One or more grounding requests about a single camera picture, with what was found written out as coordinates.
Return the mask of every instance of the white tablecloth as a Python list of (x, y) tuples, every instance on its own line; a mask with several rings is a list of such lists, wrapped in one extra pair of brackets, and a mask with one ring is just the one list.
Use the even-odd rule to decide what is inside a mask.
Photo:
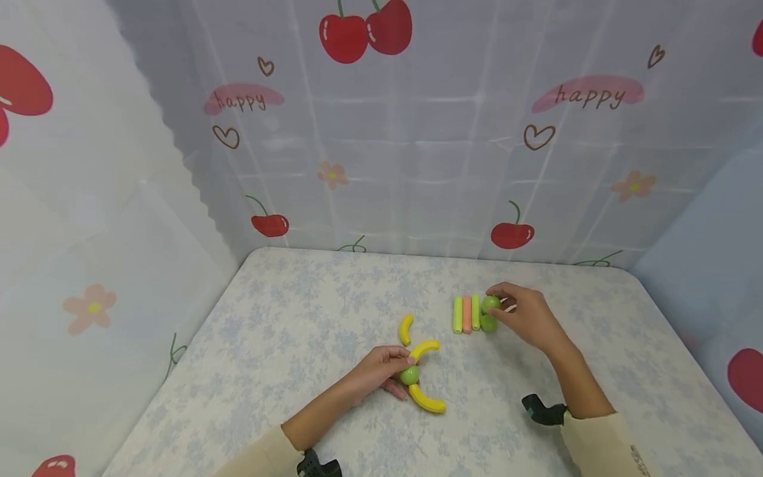
[(643, 452), (667, 476), (763, 475), (763, 456), (641, 284), (618, 269), (264, 248), (247, 259), (105, 476), (208, 477), (350, 370), (412, 313), (429, 414), (376, 392), (317, 447), (346, 477), (577, 475), (520, 400), (562, 400), (505, 327), (452, 332), (456, 295), (540, 289)]

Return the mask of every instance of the sleeve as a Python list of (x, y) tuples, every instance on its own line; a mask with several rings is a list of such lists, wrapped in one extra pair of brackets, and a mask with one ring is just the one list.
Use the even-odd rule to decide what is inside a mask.
[(583, 477), (660, 477), (639, 452), (620, 414), (575, 419), (567, 411), (562, 439)]
[(296, 477), (304, 453), (291, 445), (281, 426), (249, 445), (214, 477)]

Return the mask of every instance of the hand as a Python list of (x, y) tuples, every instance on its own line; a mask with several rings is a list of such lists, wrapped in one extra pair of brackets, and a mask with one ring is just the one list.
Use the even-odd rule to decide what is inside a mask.
[(409, 354), (402, 346), (377, 346), (336, 385), (349, 393), (353, 405), (378, 388), (398, 399), (408, 399), (408, 393), (392, 377), (416, 364)]
[[(503, 300), (500, 309), (491, 308), (488, 313), (546, 355), (571, 344), (543, 293), (502, 282), (488, 288), (487, 294)], [(506, 312), (511, 305), (516, 305), (515, 309)]]

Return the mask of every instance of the green ball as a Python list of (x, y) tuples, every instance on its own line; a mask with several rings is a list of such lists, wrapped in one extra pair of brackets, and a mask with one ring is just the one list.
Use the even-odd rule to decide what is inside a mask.
[(417, 382), (419, 382), (419, 367), (418, 366), (411, 366), (410, 368), (408, 368), (405, 371), (401, 372), (400, 373), (400, 380), (406, 386), (410, 386), (412, 384), (416, 384)]
[(498, 320), (489, 314), (482, 315), (482, 318), (479, 319), (479, 324), (485, 333), (493, 333), (498, 329)]
[(486, 296), (482, 299), (482, 314), (488, 314), (490, 308), (500, 308), (501, 300), (497, 296)]

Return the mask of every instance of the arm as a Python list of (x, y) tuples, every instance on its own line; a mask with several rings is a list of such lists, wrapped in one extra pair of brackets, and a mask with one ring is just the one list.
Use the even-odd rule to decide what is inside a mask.
[(546, 354), (556, 372), (567, 409), (577, 419), (615, 414), (580, 350), (567, 339)]
[(351, 407), (377, 388), (407, 393), (391, 377), (416, 360), (400, 346), (377, 346), (346, 376), (229, 461), (214, 477), (295, 477), (304, 451), (315, 446)]
[(639, 453), (625, 420), (612, 407), (581, 351), (572, 343), (540, 292), (510, 283), (488, 289), (502, 298), (488, 312), (548, 357), (568, 411), (562, 438), (584, 477), (658, 477)]

